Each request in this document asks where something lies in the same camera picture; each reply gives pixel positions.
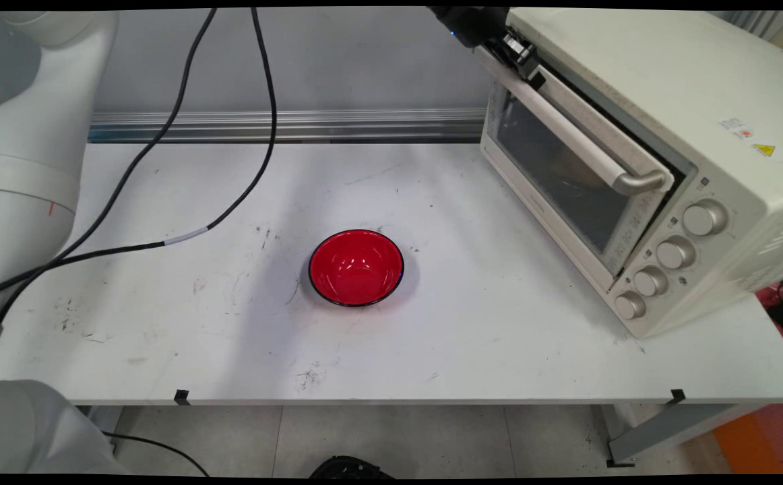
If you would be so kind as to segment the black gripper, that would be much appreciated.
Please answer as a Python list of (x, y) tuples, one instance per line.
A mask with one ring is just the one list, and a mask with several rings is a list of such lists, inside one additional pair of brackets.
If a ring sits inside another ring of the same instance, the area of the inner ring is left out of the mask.
[(468, 49), (483, 47), (534, 91), (546, 82), (536, 47), (518, 32), (506, 31), (511, 7), (428, 7), (441, 24)]

